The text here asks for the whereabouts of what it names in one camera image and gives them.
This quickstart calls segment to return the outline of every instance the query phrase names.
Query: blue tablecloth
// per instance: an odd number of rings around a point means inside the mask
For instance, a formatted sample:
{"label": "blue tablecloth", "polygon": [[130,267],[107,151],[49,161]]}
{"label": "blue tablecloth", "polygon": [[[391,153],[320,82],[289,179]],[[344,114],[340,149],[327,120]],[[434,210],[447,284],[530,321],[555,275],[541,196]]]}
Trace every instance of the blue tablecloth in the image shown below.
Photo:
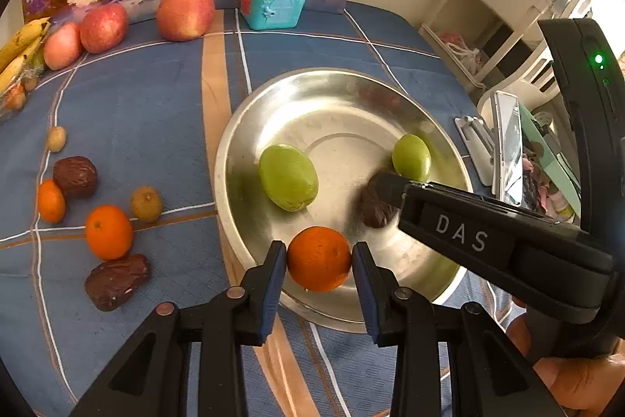
{"label": "blue tablecloth", "polygon": [[[0,356],[39,414],[67,416],[159,302],[191,306],[229,286],[209,177],[219,135],[251,90],[314,66],[349,68],[405,91],[467,154],[453,123],[476,115],[463,88],[405,20],[354,3],[342,15],[304,12],[295,30],[262,33],[235,10],[218,12],[211,34],[186,43],[163,41],[154,20],[137,23],[107,54],[49,72],[24,111],[0,127]],[[68,143],[50,154],[46,134],[56,123]],[[49,225],[35,213],[37,184],[57,159],[78,155],[98,168],[98,191],[70,202],[63,222]],[[486,192],[463,161],[476,192]],[[82,225],[101,204],[129,212],[141,184],[157,188],[168,211],[156,225],[135,223],[132,250],[150,259],[153,277],[127,304],[101,313],[83,289],[99,261]],[[448,304],[468,300],[505,316],[504,325],[511,317],[509,296],[473,274]],[[271,348],[245,348],[250,415],[387,415],[395,348],[378,349],[368,336],[316,327],[284,309],[279,322]],[[442,348],[442,377],[446,366]],[[192,373],[189,415],[196,414],[196,383]],[[449,402],[445,378],[446,412]]]}

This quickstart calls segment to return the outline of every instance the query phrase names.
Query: mandarin orange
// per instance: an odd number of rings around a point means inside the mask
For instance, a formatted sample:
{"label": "mandarin orange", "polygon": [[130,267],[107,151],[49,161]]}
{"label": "mandarin orange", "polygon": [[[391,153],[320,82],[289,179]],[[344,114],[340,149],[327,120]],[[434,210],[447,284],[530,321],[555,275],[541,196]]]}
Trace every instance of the mandarin orange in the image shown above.
{"label": "mandarin orange", "polygon": [[85,236],[95,256],[115,260],[128,252],[134,232],[124,211],[107,205],[91,211],[85,223]]}
{"label": "mandarin orange", "polygon": [[46,179],[37,191],[37,211],[49,223],[58,223],[65,216],[65,197],[52,179]]}
{"label": "mandarin orange", "polygon": [[332,228],[302,230],[289,244],[286,265],[296,283],[313,292],[343,284],[351,268],[348,241]]}

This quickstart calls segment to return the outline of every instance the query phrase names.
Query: apple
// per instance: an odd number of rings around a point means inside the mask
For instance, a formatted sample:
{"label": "apple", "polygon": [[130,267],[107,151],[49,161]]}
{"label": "apple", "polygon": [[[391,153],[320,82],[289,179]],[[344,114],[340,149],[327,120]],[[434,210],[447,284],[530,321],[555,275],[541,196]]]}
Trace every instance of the apple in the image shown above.
{"label": "apple", "polygon": [[188,41],[204,35],[214,16],[213,0],[162,0],[156,24],[166,40]]}
{"label": "apple", "polygon": [[126,37],[128,14],[119,3],[92,9],[80,23],[80,41],[87,52],[101,54]]}
{"label": "apple", "polygon": [[43,60],[52,70],[60,70],[73,63],[82,54],[80,26],[70,21],[49,35],[43,47]]}

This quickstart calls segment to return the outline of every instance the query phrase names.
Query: metal plate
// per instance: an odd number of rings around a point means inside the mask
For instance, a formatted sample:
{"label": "metal plate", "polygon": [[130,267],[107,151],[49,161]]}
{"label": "metal plate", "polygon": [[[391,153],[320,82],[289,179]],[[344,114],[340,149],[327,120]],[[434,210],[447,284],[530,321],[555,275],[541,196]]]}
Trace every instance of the metal plate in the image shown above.
{"label": "metal plate", "polygon": [[[366,241],[376,263],[400,284],[444,302],[465,269],[397,229],[397,218],[371,229],[358,218],[360,190],[391,165],[395,142],[413,133],[432,155],[430,180],[471,191],[454,143],[417,103],[394,88],[349,70],[307,69],[277,77],[250,95],[232,116],[217,153],[214,188],[220,221],[237,258],[248,269],[263,262],[271,241],[286,245],[319,225]],[[257,163],[273,143],[288,143],[311,158],[319,193],[307,209],[286,212],[265,195]],[[319,325],[364,333],[354,279],[325,293],[309,292],[287,274],[280,302]]]}

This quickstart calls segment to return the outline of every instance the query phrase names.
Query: yellow banana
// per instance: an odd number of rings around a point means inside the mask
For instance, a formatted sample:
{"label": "yellow banana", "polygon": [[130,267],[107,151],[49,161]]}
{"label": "yellow banana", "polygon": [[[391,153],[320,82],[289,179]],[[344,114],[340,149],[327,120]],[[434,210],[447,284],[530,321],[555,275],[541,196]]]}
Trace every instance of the yellow banana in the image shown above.
{"label": "yellow banana", "polygon": [[13,77],[15,77],[23,68],[23,66],[29,62],[35,56],[37,47],[41,43],[43,36],[39,36],[33,41],[24,51],[13,59],[9,65],[0,73],[0,95],[3,94],[11,84]]}
{"label": "yellow banana", "polygon": [[0,95],[2,95],[11,84],[13,77],[20,72],[20,69],[26,62],[26,55],[19,54],[15,59],[13,59],[9,65],[4,69],[2,73],[0,73]]}
{"label": "yellow banana", "polygon": [[50,28],[49,19],[50,17],[46,16],[28,22],[0,48],[0,70],[4,70],[9,63],[18,58],[20,53],[38,37],[45,36]]}

